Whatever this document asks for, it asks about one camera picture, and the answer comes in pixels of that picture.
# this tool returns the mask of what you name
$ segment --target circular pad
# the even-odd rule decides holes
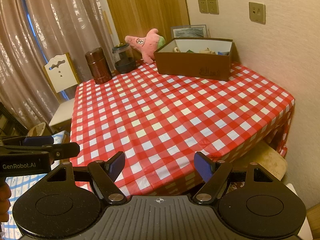
[[[306,217],[303,202],[285,185],[272,184],[244,185],[224,195],[218,207],[222,220],[247,237],[280,238],[299,231]]]
[[[65,238],[86,230],[100,214],[100,202],[77,186],[37,190],[35,185],[13,206],[13,217],[22,234],[33,238]]]
[[[71,198],[65,195],[48,195],[36,203],[37,210],[47,216],[57,216],[68,212],[73,206]]]
[[[276,197],[258,195],[247,200],[247,208],[256,215],[271,217],[283,210],[283,204]]]

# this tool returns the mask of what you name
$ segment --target metal bolt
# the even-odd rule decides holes
[[[212,197],[209,194],[201,193],[196,196],[196,199],[199,201],[209,201]]]
[[[111,201],[117,202],[117,201],[123,200],[123,199],[124,199],[124,196],[121,195],[121,194],[115,193],[115,194],[109,195],[108,198],[109,198]]]

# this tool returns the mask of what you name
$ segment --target pink starfish plush toy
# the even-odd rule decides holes
[[[164,37],[157,33],[157,29],[152,29],[144,38],[126,36],[124,40],[142,54],[142,58],[146,63],[152,64],[155,59],[153,53],[165,44]]]

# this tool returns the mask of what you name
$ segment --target wall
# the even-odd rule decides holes
[[[119,41],[118,33],[116,31],[115,24],[113,22],[113,18],[111,16],[108,1],[107,0],[99,0],[99,1],[101,4],[101,8],[103,10],[104,19],[105,19],[106,24],[108,26],[108,30],[109,30],[113,45],[116,46],[120,43],[120,41]]]
[[[288,90],[296,108],[288,138],[285,182],[307,207],[320,202],[320,0],[218,0],[219,15],[187,0],[191,24],[232,38],[242,64]],[[251,22],[248,2],[266,5],[266,25]]]

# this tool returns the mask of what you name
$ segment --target person's hand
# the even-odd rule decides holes
[[[9,198],[11,197],[11,190],[8,184],[0,187],[0,222],[8,222],[8,210],[11,206]]]

